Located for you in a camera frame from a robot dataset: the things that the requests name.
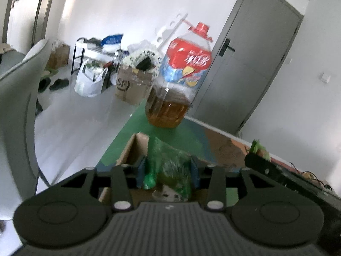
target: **white chair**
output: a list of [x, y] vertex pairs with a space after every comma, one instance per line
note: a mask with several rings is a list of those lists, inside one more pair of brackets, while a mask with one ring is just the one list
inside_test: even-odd
[[35, 105], [40, 76], [51, 53], [39, 41], [22, 62], [0, 74], [0, 220], [36, 191], [41, 173], [35, 156]]

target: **brown liquid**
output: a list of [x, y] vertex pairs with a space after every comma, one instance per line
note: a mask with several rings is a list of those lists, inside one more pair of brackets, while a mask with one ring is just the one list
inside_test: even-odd
[[161, 99], [152, 88], [146, 102], [146, 115], [151, 125], [174, 128], [183, 120], [189, 105], [185, 96], [169, 91], [166, 98]]

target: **slipper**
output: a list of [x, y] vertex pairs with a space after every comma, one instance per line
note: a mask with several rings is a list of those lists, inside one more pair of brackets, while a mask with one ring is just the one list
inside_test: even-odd
[[51, 91], [65, 88], [69, 85], [70, 81], [68, 79], [57, 79], [52, 86], [50, 86]]
[[45, 89], [47, 89], [47, 87], [49, 86], [50, 83], [51, 83], [50, 78], [45, 78], [45, 79], [40, 80], [39, 87], [38, 87], [38, 93], [43, 93], [45, 91]]

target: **gray door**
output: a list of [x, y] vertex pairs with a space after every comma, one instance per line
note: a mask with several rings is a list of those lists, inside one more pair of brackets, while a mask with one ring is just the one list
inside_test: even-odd
[[272, 82], [300, 21], [282, 0], [243, 0], [189, 115], [235, 134]]

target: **chair leg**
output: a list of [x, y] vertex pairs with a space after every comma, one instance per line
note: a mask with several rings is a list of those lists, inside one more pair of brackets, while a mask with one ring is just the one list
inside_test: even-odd
[[48, 187], [51, 186], [40, 168], [38, 168], [38, 176], [42, 179], [45, 185], [47, 185]]

